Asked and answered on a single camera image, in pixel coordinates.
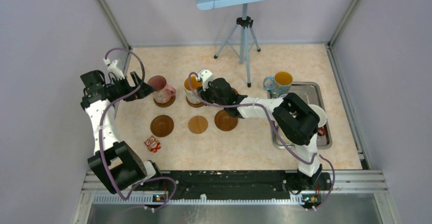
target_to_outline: metal tray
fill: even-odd
[[[316,104],[320,106],[324,111],[326,110],[324,108],[324,104],[322,102],[322,96],[321,96],[321,90],[319,89],[319,85],[314,82],[293,82],[291,89],[289,90],[290,93],[297,94],[303,101],[305,101],[307,104]],[[272,95],[270,91],[268,92],[268,97],[271,98]],[[279,130],[279,126],[277,123],[276,128],[279,133],[281,133],[281,136],[283,135],[283,132]],[[324,129],[326,130],[325,136],[318,136],[316,140],[316,145],[318,149],[328,149],[332,146],[332,136],[330,134],[329,129],[329,123],[327,122],[324,125]],[[282,143],[276,138],[276,135],[273,133],[273,130],[270,128],[270,131],[272,133],[272,142],[273,146],[275,146],[278,149],[285,149],[285,147],[282,145]],[[294,149],[294,144],[291,142],[286,142],[288,146],[292,149]]]

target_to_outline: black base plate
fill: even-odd
[[[205,193],[208,200],[268,200],[289,199],[290,191],[320,190],[331,187],[329,173],[321,173],[315,184],[309,184],[297,171],[162,171],[163,176],[178,181],[174,200],[199,199]],[[166,182],[168,191],[173,184]],[[144,183],[136,191],[163,191],[162,181]]]

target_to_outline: white wall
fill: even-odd
[[[362,0],[335,46],[370,161],[402,223],[432,212],[432,0]]]
[[[70,223],[94,147],[79,76],[119,42],[95,0],[0,2],[0,222]]]
[[[327,42],[351,1],[268,0],[249,4],[248,14],[260,42]],[[202,11],[195,0],[106,2],[132,46],[220,43],[241,17],[241,6]]]

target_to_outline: pink mug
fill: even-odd
[[[170,101],[177,92],[174,87],[167,84],[167,80],[161,75],[150,78],[147,84],[154,87],[153,98],[158,103]]]

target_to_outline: tripod stand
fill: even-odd
[[[248,4],[243,4],[243,14],[242,17],[237,18],[236,24],[231,30],[230,35],[225,40],[225,42],[221,45],[219,48],[219,51],[214,55],[214,58],[217,59],[219,54],[221,53],[222,49],[225,47],[225,45],[229,45],[231,49],[234,51],[234,53],[239,58],[240,64],[243,63],[243,61],[246,60],[246,70],[248,73],[248,88],[251,87],[251,68],[249,66],[249,51],[252,49],[254,43],[257,47],[257,51],[261,52],[261,48],[258,45],[258,41],[256,40],[254,29],[252,29],[252,24],[254,21],[248,16]],[[241,39],[240,39],[240,54],[234,49],[234,47],[229,43],[229,39],[231,38],[232,34],[234,33],[235,29],[237,29],[237,26],[240,25],[243,27],[241,30]],[[254,38],[254,42],[249,47],[249,32],[248,29],[251,30],[252,37]]]

